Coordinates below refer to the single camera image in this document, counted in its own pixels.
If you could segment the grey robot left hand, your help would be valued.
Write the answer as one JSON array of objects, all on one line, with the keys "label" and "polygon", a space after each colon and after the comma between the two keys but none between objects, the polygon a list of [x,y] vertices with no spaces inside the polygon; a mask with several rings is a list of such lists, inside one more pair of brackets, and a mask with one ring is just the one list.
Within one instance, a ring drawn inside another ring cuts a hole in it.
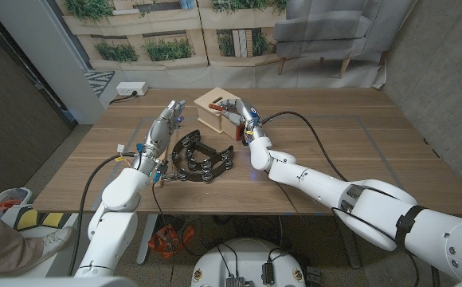
[{"label": "grey robot left hand", "polygon": [[138,154],[133,161],[133,168],[150,175],[157,165],[156,159],[167,149],[174,130],[181,123],[180,115],[185,107],[185,101],[172,100],[154,120],[144,143],[139,145]]}]

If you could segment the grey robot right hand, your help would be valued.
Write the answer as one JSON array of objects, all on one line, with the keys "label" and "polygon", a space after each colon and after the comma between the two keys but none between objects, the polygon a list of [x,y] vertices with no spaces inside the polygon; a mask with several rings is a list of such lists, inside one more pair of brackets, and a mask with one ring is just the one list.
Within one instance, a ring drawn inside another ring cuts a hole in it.
[{"label": "grey robot right hand", "polygon": [[243,124],[247,129],[254,129],[260,122],[259,112],[247,101],[224,99],[217,106],[223,107],[221,114],[236,126]]}]

